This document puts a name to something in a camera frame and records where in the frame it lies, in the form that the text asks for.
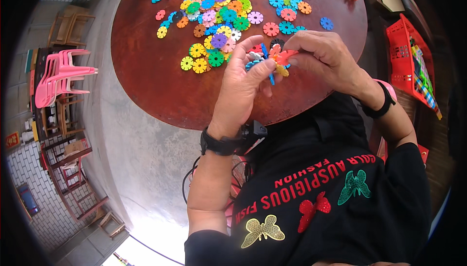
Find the butterfly appliqué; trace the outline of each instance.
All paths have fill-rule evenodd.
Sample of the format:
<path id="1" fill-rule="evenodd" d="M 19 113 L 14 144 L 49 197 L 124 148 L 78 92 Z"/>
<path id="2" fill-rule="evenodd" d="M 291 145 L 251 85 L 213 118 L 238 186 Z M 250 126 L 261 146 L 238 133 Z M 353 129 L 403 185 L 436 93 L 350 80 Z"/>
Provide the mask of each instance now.
<path id="1" fill-rule="evenodd" d="M 300 223 L 298 225 L 298 232 L 302 233 L 308 227 L 310 222 L 315 216 L 316 211 L 322 211 L 324 213 L 329 213 L 331 211 L 331 204 L 324 197 L 324 191 L 319 193 L 316 197 L 316 202 L 313 204 L 310 200 L 303 200 L 300 204 L 299 211 L 303 213 Z"/>
<path id="2" fill-rule="evenodd" d="M 349 200 L 350 196 L 355 197 L 355 193 L 358 191 L 358 194 L 365 196 L 366 198 L 371 197 L 371 191 L 368 189 L 368 185 L 365 183 L 367 179 L 367 173 L 364 170 L 359 170 L 357 176 L 353 175 L 353 171 L 349 171 L 346 175 L 346 181 L 344 187 L 342 188 L 341 195 L 337 201 L 337 205 L 344 204 Z"/>
<path id="3" fill-rule="evenodd" d="M 245 237 L 241 248 L 245 249 L 251 246 L 257 239 L 261 240 L 261 235 L 263 235 L 265 239 L 268 239 L 268 237 L 277 241 L 285 239 L 285 234 L 281 231 L 281 228 L 275 224 L 276 221 L 277 217 L 272 214 L 266 216 L 264 223 L 261 224 L 256 218 L 250 219 L 246 224 L 246 228 L 250 233 Z"/>

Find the watch strap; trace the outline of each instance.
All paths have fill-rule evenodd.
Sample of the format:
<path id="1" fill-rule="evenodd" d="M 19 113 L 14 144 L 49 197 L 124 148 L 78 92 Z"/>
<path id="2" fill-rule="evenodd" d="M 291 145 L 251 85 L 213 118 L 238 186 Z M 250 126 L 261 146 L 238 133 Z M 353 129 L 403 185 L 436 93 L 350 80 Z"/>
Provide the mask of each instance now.
<path id="1" fill-rule="evenodd" d="M 384 114 L 386 114 L 389 110 L 389 106 L 391 104 L 395 105 L 395 101 L 392 99 L 391 95 L 389 94 L 389 91 L 388 89 L 381 83 L 381 82 L 377 82 L 383 92 L 384 92 L 384 104 L 383 106 L 381 107 L 381 109 L 375 111 L 373 109 L 371 109 L 370 107 L 367 107 L 365 105 L 361 105 L 361 108 L 363 110 L 363 112 L 365 113 L 365 115 L 367 115 L 368 117 L 371 117 L 373 119 L 379 119 L 380 117 L 382 117 Z"/>
<path id="2" fill-rule="evenodd" d="M 235 150 L 242 144 L 242 136 L 228 138 L 223 136 L 220 140 L 212 138 L 207 133 L 207 127 L 201 133 L 201 155 L 206 154 L 206 150 L 215 152 L 220 156 L 233 155 Z"/>

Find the green sequin butterfly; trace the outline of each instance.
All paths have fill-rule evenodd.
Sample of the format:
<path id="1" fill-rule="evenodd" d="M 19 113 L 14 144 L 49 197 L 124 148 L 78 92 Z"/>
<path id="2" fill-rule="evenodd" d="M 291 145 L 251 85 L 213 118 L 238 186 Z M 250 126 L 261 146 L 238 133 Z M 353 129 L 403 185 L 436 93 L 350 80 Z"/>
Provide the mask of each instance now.
<path id="1" fill-rule="evenodd" d="M 358 191 L 358 194 L 365 196 L 366 198 L 371 197 L 371 191 L 368 189 L 368 185 L 365 183 L 367 179 L 367 174 L 364 170 L 359 170 L 357 176 L 353 175 L 353 171 L 349 171 L 346 175 L 346 181 L 344 187 L 342 188 L 341 195 L 337 201 L 337 205 L 344 204 L 349 200 L 350 196 L 355 197 L 355 192 Z"/>

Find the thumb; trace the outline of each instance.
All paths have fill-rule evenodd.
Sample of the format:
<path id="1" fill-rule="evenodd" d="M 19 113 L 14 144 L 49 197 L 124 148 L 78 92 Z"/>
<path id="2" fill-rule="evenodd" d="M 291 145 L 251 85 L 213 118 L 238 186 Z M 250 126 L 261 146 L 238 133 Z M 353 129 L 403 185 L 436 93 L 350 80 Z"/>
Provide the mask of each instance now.
<path id="1" fill-rule="evenodd" d="M 289 63 L 307 71 L 320 72 L 324 70 L 324 63 L 316 59 L 316 57 L 311 54 L 298 53 L 292 55 L 289 58 Z"/>
<path id="2" fill-rule="evenodd" d="M 276 70 L 276 62 L 272 59 L 266 59 L 263 62 L 255 64 L 247 73 L 248 82 L 256 88 L 264 81 L 270 73 Z"/>

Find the stacked plastic chairs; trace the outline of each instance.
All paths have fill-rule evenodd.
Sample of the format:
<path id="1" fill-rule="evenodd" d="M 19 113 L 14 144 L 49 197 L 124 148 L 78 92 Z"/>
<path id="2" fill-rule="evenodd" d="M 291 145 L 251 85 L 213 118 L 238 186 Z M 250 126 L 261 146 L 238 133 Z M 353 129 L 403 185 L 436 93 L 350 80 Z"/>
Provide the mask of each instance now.
<path id="1" fill-rule="evenodd" d="M 84 49 L 62 50 L 47 56 L 45 73 L 35 91 L 37 108 L 50 106 L 60 94 L 86 94 L 89 91 L 71 89 L 72 81 L 81 81 L 85 75 L 97 74 L 98 69 L 74 66 L 72 55 L 90 54 Z"/>

